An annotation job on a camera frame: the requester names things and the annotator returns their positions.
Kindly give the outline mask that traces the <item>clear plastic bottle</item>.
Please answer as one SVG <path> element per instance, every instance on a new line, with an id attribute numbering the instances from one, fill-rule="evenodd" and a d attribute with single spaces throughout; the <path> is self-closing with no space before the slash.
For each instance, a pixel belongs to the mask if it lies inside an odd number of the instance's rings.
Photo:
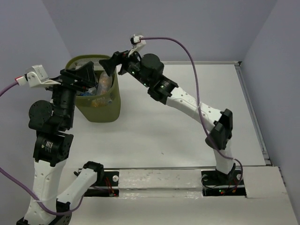
<path id="1" fill-rule="evenodd" d="M 112 86 L 113 78 L 103 71 L 99 77 L 97 95 L 103 95 L 108 92 Z"/>

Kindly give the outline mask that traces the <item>orange tea bottle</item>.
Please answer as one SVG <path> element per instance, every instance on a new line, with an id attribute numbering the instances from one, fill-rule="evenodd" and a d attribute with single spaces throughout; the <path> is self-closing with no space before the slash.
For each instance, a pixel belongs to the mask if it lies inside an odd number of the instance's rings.
<path id="1" fill-rule="evenodd" d="M 101 107 L 108 104 L 110 99 L 105 98 L 103 95 L 97 95 L 97 98 L 93 99 L 91 102 L 92 107 Z"/>

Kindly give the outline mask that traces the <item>blue label bottle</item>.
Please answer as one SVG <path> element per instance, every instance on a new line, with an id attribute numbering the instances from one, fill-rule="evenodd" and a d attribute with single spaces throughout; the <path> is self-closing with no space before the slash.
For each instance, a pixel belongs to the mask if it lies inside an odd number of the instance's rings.
<path id="1" fill-rule="evenodd" d="M 86 91 L 84 93 L 79 94 L 79 96 L 94 96 L 95 93 L 91 91 Z"/>

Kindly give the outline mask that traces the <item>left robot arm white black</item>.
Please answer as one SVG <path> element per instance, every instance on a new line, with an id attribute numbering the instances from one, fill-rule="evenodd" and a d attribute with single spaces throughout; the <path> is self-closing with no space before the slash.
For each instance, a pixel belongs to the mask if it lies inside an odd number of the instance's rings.
<path id="1" fill-rule="evenodd" d="M 104 179 L 103 165 L 88 162 L 75 181 L 63 193 L 58 192 L 74 138 L 68 130 L 73 126 L 76 96 L 96 86 L 94 64 L 63 69 L 52 79 L 43 66 L 34 65 L 17 82 L 52 93 L 50 101 L 39 100 L 29 109 L 29 128 L 36 132 L 34 183 L 28 210 L 18 224 L 67 225 L 89 187 Z"/>

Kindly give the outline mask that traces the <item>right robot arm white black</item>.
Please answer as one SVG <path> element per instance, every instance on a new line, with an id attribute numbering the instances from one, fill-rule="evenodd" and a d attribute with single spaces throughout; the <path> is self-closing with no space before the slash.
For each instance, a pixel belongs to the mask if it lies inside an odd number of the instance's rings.
<path id="1" fill-rule="evenodd" d="M 205 142 L 214 150 L 216 160 L 216 179 L 226 184 L 233 178 L 236 165 L 230 148 L 227 146 L 232 137 L 233 113 L 223 111 L 198 102 L 185 92 L 176 82 L 163 74 L 164 64 L 155 54 L 141 56 L 138 52 L 115 52 L 112 57 L 100 60 L 99 64 L 108 75 L 113 75 L 116 67 L 121 66 L 119 75 L 129 73 L 147 87 L 150 97 L 164 105 L 175 108 L 203 125 L 208 132 Z"/>

